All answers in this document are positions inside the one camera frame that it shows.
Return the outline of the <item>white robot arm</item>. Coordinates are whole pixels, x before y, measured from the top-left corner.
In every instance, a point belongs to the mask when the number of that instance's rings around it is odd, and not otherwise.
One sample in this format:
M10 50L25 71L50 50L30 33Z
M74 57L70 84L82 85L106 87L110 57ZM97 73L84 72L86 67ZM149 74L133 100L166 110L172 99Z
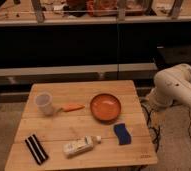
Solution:
M169 107L174 100L191 109L191 65L178 64L157 72L154 85L147 98L155 110Z

